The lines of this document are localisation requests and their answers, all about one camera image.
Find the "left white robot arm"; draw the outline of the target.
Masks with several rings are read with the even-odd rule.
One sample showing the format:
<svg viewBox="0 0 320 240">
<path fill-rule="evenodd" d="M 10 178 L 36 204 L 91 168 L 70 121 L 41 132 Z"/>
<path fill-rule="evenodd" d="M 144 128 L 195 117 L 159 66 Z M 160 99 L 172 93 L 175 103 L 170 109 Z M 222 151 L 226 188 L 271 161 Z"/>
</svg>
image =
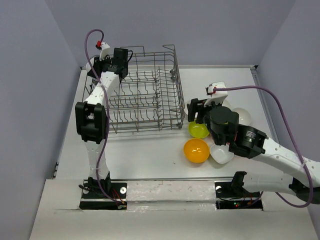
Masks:
<svg viewBox="0 0 320 240">
<path fill-rule="evenodd" d="M 109 97 L 128 75 L 130 50 L 101 52 L 87 63 L 87 75 L 97 82 L 84 101 L 75 105 L 76 132 L 84 141 L 89 161 L 88 190 L 104 198 L 110 194 L 111 178 L 105 147 L 110 130 Z"/>
</svg>

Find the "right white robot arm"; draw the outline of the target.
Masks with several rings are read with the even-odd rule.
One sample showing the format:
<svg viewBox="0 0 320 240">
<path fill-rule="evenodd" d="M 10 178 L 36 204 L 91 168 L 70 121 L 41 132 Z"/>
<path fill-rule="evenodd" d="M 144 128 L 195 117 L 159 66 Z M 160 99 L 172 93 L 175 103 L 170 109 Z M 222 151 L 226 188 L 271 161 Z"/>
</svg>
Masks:
<svg viewBox="0 0 320 240">
<path fill-rule="evenodd" d="M 318 205 L 320 203 L 320 164 L 275 142 L 261 130 L 239 123 L 239 115 L 214 101 L 194 98 L 187 104 L 189 122 L 204 124 L 214 144 L 236 156 L 270 165 L 282 175 L 259 175 L 237 171 L 229 184 L 235 196 L 244 193 L 286 193 Z"/>
</svg>

